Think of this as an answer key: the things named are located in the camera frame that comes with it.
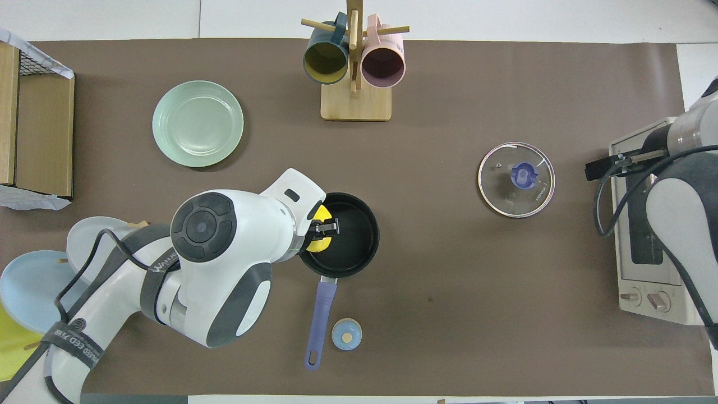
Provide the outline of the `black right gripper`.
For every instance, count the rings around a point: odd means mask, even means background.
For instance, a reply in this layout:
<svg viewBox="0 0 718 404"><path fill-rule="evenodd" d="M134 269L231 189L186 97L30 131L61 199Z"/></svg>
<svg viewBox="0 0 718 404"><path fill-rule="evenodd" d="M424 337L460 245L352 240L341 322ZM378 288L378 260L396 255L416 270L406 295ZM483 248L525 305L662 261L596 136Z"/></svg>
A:
<svg viewBox="0 0 718 404"><path fill-rule="evenodd" d="M632 172L639 172L639 167L648 167L658 163L669 156L668 134L671 125L662 126L651 131L643 142L638 154L626 156L617 154L614 165L613 158L596 159L585 164L585 179L589 182L597 181L613 166L613 176L628 176Z"/></svg>

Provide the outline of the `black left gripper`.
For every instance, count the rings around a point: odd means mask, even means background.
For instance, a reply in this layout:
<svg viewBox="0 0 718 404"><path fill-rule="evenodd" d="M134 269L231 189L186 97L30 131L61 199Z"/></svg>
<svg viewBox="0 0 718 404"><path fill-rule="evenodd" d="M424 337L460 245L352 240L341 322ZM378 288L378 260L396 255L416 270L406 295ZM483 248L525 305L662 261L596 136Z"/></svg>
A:
<svg viewBox="0 0 718 404"><path fill-rule="evenodd" d="M311 240L323 240L324 236L339 235L338 221L312 220L307 230L307 238Z"/></svg>

